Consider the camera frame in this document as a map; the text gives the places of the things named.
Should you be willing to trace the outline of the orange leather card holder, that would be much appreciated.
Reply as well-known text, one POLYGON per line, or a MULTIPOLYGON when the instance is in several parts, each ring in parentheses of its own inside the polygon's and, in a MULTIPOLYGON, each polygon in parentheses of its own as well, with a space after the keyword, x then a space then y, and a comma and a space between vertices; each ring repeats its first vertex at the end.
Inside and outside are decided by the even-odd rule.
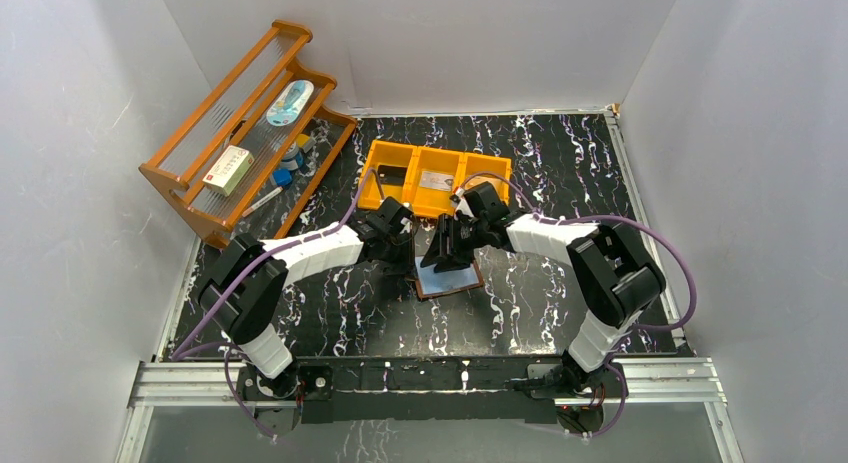
POLYGON ((460 269, 436 273, 434 266, 423 267, 423 258, 414 259, 416 275, 415 290, 420 300, 438 298, 461 291, 480 288, 484 285, 483 277, 477 263, 460 269))

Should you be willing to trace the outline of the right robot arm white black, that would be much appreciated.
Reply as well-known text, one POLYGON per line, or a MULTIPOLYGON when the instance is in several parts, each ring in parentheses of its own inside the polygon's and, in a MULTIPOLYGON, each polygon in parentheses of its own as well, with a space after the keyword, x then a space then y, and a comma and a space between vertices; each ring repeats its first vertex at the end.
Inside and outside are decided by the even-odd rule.
POLYGON ((465 269, 486 246, 569 265, 587 310, 565 350, 563 382, 571 394, 590 396, 601 386, 601 368, 616 344, 666 288, 638 231, 628 219, 567 223, 512 210, 490 182, 456 189, 450 200, 454 211, 439 216, 422 267, 437 273, 465 269))

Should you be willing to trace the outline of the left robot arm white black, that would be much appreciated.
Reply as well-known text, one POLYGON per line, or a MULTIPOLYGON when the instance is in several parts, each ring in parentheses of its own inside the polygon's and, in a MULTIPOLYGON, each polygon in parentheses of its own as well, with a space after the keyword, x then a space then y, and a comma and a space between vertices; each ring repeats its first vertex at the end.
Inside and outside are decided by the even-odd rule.
POLYGON ((283 290, 336 267, 382 262, 406 271, 412 262, 411 209, 393 197, 358 217, 283 239, 234 237, 198 280, 191 299, 247 357, 275 399, 294 394, 296 358, 272 319, 283 290))

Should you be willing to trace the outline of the black card in bin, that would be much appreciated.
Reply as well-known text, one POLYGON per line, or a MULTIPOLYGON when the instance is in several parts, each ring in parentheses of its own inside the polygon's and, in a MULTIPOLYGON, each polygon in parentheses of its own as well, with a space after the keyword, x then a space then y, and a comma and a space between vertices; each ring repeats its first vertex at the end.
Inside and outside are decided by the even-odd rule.
POLYGON ((402 187, 406 180, 407 168, 402 166, 379 165, 377 177, 381 185, 402 187))

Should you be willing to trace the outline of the grey card in bin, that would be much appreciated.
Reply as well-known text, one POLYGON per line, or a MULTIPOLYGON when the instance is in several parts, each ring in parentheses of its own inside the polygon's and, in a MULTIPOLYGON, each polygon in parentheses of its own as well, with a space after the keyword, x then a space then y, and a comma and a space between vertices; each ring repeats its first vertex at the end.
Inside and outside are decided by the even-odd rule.
POLYGON ((453 175, 434 171, 422 171, 419 179, 419 187, 429 190, 452 192, 453 175))

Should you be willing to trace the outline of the yellow middle bin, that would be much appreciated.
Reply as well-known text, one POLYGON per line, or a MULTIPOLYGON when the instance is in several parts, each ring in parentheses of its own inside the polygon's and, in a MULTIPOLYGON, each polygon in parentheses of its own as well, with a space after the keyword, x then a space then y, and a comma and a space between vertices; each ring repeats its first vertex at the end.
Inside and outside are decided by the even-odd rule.
POLYGON ((453 213, 451 196, 461 158, 461 152, 440 148, 422 146, 413 151, 407 172, 411 193, 406 201, 416 216, 438 218, 453 213))

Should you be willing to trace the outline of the yellow bin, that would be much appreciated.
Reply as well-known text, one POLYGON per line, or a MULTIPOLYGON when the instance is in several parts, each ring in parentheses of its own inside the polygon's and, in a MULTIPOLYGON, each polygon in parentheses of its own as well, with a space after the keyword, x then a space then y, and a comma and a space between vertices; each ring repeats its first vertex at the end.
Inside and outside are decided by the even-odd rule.
POLYGON ((407 172, 411 193, 406 201, 416 216, 438 218, 453 213, 451 196, 461 158, 461 152, 440 148, 422 146, 413 151, 407 172))
POLYGON ((457 189, 466 180, 470 182, 464 186, 465 189, 488 181, 493 184, 500 199, 504 203, 509 203, 510 187, 503 182, 503 179, 510 179, 511 175, 512 160, 510 158, 467 152, 460 158, 454 188, 457 189))
POLYGON ((363 169, 365 187, 357 206, 377 209, 383 199, 392 197, 414 209, 421 176, 421 154, 419 146, 373 140, 363 169))

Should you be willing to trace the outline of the yellow left bin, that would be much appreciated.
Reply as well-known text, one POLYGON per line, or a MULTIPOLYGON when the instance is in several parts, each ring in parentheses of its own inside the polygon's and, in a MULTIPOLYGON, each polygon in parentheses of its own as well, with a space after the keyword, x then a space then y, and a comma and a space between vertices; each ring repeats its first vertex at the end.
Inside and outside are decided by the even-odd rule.
POLYGON ((414 209, 421 176, 421 154, 419 146, 373 140, 363 169, 365 187, 357 206, 377 209, 383 199, 392 197, 414 209))

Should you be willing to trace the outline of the yellow right bin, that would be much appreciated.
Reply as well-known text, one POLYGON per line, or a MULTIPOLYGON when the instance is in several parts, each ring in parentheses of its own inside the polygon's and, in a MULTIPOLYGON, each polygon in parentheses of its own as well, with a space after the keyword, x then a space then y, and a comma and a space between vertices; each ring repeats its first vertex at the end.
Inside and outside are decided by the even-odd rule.
POLYGON ((467 152, 460 158, 454 188, 457 189, 466 180, 470 182, 464 186, 465 189, 488 181, 493 184, 500 199, 504 203, 509 203, 510 187, 503 182, 503 179, 510 179, 511 175, 512 160, 510 158, 467 152))

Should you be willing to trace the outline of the white marker pen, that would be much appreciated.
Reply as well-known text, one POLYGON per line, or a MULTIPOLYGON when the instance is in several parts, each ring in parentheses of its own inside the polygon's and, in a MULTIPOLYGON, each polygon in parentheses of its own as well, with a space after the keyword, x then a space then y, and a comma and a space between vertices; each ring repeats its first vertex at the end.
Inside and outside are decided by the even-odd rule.
POLYGON ((269 191, 267 194, 263 195, 261 198, 253 202, 250 206, 248 206, 243 213, 241 214, 242 218, 247 218, 249 215, 253 214, 261 207, 266 205, 268 202, 277 197, 280 193, 282 193, 284 188, 282 186, 277 186, 273 190, 269 191))

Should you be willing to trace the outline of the blue small cube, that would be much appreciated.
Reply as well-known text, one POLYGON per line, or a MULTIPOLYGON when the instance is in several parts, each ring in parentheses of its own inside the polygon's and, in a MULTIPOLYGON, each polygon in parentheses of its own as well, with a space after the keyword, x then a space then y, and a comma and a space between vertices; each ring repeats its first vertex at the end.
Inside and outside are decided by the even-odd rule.
POLYGON ((286 188, 292 184, 293 178, 290 170, 281 168, 272 172, 270 180, 276 187, 286 188))

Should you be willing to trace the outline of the blue white tape roll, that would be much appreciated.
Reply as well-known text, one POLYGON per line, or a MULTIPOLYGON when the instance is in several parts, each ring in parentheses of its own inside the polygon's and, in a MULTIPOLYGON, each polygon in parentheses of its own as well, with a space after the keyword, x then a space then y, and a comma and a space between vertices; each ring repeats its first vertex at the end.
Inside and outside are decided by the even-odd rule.
POLYGON ((290 172, 299 171, 305 164, 304 152, 297 142, 293 142, 280 161, 280 167, 290 172))

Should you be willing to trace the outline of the orange wooden shelf rack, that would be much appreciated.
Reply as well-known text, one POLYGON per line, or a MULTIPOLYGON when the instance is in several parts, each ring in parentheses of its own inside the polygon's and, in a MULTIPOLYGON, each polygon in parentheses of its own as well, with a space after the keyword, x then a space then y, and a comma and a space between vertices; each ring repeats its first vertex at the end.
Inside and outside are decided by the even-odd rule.
POLYGON ((311 30, 303 25, 274 21, 161 148, 140 165, 140 173, 203 243, 224 248, 297 136, 306 133, 315 120, 327 122, 340 128, 341 134, 330 142, 314 176, 277 230, 278 237, 285 236, 354 133, 356 120, 326 105, 337 86, 335 78, 298 59, 311 39, 311 30), (315 86, 304 110, 283 127, 269 124, 266 111, 296 80, 315 86), (228 145, 246 148, 255 161, 234 191, 224 196, 208 188, 204 179, 228 145))

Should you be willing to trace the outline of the white blue oval case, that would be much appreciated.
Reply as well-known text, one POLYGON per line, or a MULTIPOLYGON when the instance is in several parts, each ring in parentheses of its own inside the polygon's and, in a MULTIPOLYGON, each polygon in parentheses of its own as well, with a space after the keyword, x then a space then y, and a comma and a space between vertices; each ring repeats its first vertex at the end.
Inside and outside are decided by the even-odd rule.
POLYGON ((314 92, 314 84, 300 79, 290 82, 265 113, 268 124, 287 126, 296 121, 314 92))

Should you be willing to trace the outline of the aluminium frame rail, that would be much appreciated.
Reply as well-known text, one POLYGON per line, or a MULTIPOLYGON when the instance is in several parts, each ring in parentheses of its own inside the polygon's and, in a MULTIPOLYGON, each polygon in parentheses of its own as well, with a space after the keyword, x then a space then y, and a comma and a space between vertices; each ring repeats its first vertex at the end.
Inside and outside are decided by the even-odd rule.
POLYGON ((244 363, 144 363, 129 401, 118 452, 141 459, 158 408, 239 408, 284 435, 296 424, 349 420, 522 419, 562 421, 567 432, 596 433, 618 405, 695 404, 704 408, 719 457, 742 452, 727 399, 711 359, 630 355, 613 373, 578 390, 555 384, 553 357, 308 357, 293 392, 276 397, 244 363))

